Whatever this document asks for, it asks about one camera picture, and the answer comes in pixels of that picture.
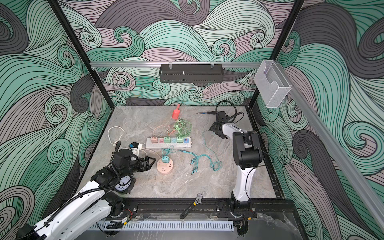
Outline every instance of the clear acrylic holder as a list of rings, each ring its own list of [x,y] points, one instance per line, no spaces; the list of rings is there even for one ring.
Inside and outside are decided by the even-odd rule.
[[[253,80],[267,108],[278,108],[291,90],[287,79],[281,64],[273,60],[263,60]]]

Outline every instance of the gray marble surface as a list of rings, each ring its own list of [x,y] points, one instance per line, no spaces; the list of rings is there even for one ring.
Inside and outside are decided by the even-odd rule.
[[[172,112],[175,107],[168,106],[121,106],[116,107],[107,128],[103,133],[96,151],[89,163],[84,177],[80,183],[81,189],[90,177],[98,170],[108,165],[114,147],[109,143],[107,131],[110,127],[120,126],[125,130],[121,137],[122,147],[127,147],[131,142],[145,143],[150,137],[154,128],[163,124],[173,124]],[[245,113],[244,117],[237,123],[242,129],[252,129],[251,123],[244,107],[237,107],[238,111]],[[215,160],[214,154],[203,144],[202,132],[208,130],[215,121],[214,115],[196,114],[197,112],[214,111],[215,107],[180,107],[180,118],[192,123],[192,148],[189,150],[196,154],[207,154]],[[233,107],[220,107],[228,115],[235,113]],[[114,128],[110,131],[111,141],[118,140],[122,131]],[[166,127],[159,127],[156,134],[159,137],[165,136]],[[209,160],[201,158],[199,160],[199,170],[191,175],[193,165],[190,165],[192,155],[176,152],[169,157],[174,162],[174,169],[168,175],[160,174],[154,164],[151,170],[134,174],[136,179],[135,186],[131,194],[121,195],[122,197],[196,197],[197,193],[202,193],[207,198],[229,198],[236,182],[237,166],[233,160],[232,140],[221,139],[213,132],[204,133],[208,147],[216,152],[222,168],[214,172],[209,167]],[[158,157],[148,151],[148,155]],[[275,193],[271,185],[266,167],[258,167],[253,175],[251,194],[252,198],[275,198]]]

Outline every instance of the clock face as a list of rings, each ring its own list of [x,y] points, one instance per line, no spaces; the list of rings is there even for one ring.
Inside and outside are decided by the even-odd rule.
[[[125,191],[131,184],[131,177],[125,176],[120,179],[120,184],[115,186],[116,191],[122,192]]]

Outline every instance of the black cable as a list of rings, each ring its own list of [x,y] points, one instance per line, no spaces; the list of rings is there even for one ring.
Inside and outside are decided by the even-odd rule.
[[[130,177],[130,179],[128,180],[128,182],[126,182],[126,183],[124,183],[124,184],[120,184],[120,183],[119,183],[119,185],[120,185],[120,186],[125,186],[125,185],[127,185],[128,183],[130,183],[131,180],[132,180],[133,174],[130,175],[129,177]]]
[[[243,112],[239,112],[239,113],[238,113],[238,112],[237,112],[237,108],[236,108],[236,106],[235,106],[232,102],[227,101],[227,100],[221,100],[220,102],[218,102],[218,103],[216,104],[216,108],[215,108],[215,112],[216,112],[216,114],[217,114],[217,108],[219,107],[220,103],[229,103],[229,104],[231,104],[232,107],[235,109],[235,114],[234,114],[234,115],[232,115],[232,116],[230,116],[230,117],[228,117],[228,118],[226,118],[226,119],[224,119],[224,120],[219,119],[220,123],[225,124],[225,123],[233,122],[233,121],[236,119],[236,117],[237,117],[238,115],[240,115],[240,114],[243,114],[243,116],[244,116],[244,113],[243,113]]]
[[[117,177],[117,181],[116,183],[114,183],[113,185],[111,186],[108,186],[108,187],[98,187],[98,188],[94,188],[94,189],[90,189],[90,190],[87,190],[87,191],[84,191],[82,193],[79,193],[78,195],[72,197],[71,199],[69,199],[68,201],[66,201],[63,205],[61,205],[49,218],[46,222],[44,222],[44,225],[47,225],[48,223],[52,222],[53,221],[53,218],[59,213],[61,212],[67,205],[69,205],[71,202],[73,202],[74,200],[78,199],[79,197],[85,195],[85,194],[88,194],[88,193],[91,193],[91,192],[97,192],[97,191],[102,191],[102,190],[109,190],[111,188],[113,188],[114,186],[118,185],[120,183],[120,179],[121,179],[121,176],[120,176],[120,173],[116,170],[114,164],[113,164],[113,159],[114,159],[114,155],[115,153],[117,153],[117,151],[119,150],[120,148],[120,145],[121,145],[121,141],[118,141],[116,143],[116,147],[115,147],[115,151],[112,153],[112,156],[111,156],[111,159],[109,161],[109,164],[111,165],[111,168],[112,170],[114,171],[114,173],[116,174],[116,177]]]
[[[101,231],[102,233],[104,233],[105,235],[107,235],[107,237],[109,237],[109,233],[104,232],[104,231],[100,228],[100,226],[99,226],[98,223],[96,223],[96,225],[97,225],[97,227],[100,229],[100,231]]]
[[[270,164],[272,164],[272,163],[275,162],[275,159],[274,159],[271,155],[269,155],[269,154],[266,153],[265,151],[261,150],[260,148],[256,147],[255,145],[253,145],[253,144],[251,144],[251,145],[252,145],[253,147],[257,148],[258,150],[262,151],[263,153],[265,153],[265,154],[268,155],[269,157],[271,157],[271,158],[272,158],[272,162],[271,162]],[[264,165],[260,165],[260,166],[257,166],[257,167],[254,167],[254,168],[251,169],[251,171],[254,170],[254,169],[256,169],[256,168],[258,168],[258,167],[263,167],[263,166],[266,166],[266,164],[264,164]],[[249,174],[251,173],[251,171],[248,172],[247,178],[245,179],[245,194],[247,195],[247,197],[248,197],[249,199],[251,199],[251,198],[248,196],[248,193],[247,193],[247,181],[248,181],[248,176],[249,176]]]
[[[243,116],[241,116],[241,118],[239,119],[239,120],[237,120],[235,123],[233,123],[233,124],[236,124],[236,123],[238,123],[241,119],[243,119],[243,117],[244,117],[244,113],[243,112],[240,112],[240,113],[242,113],[243,114]]]
[[[38,230],[35,230],[35,231],[31,232],[30,234],[25,235],[25,236],[23,236],[23,237],[21,237],[21,238],[15,238],[14,240],[23,239],[23,238],[25,238],[25,237],[28,237],[28,236],[34,234],[35,232],[40,231],[40,230],[43,229],[43,227],[45,227],[45,226],[46,226],[46,225],[43,225],[43,226],[42,226],[41,228],[39,228]]]
[[[123,228],[124,227],[124,223],[115,223],[115,224],[110,224],[110,225],[107,225],[107,229],[119,229],[119,228]]]

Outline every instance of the charging cable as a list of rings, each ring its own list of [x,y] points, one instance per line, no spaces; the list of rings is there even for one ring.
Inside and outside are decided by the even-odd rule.
[[[109,136],[109,131],[110,131],[112,128],[115,128],[115,127],[120,128],[120,129],[123,131],[123,133],[120,135],[119,140],[117,140],[116,142],[112,143],[112,142],[111,142],[111,138],[110,138],[110,136]],[[121,127],[119,127],[119,126],[114,126],[114,127],[111,127],[110,129],[108,129],[108,132],[107,132],[107,134],[108,134],[108,139],[109,139],[109,142],[112,144],[112,146],[116,146],[116,143],[117,143],[118,141],[120,141],[121,136],[122,136],[124,133],[125,133],[124,129],[121,128]]]

